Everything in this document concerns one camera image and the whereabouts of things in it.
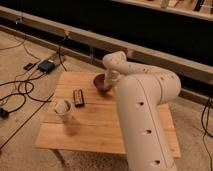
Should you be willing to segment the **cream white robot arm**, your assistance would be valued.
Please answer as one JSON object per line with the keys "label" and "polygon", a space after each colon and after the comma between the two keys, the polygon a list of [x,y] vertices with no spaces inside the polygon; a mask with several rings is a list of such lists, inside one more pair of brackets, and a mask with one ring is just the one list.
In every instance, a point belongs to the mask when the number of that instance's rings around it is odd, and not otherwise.
{"label": "cream white robot arm", "polygon": [[181,90],[172,71],[129,62],[122,51],[103,57],[105,80],[116,85],[115,99],[130,171],[177,171],[157,106]]}

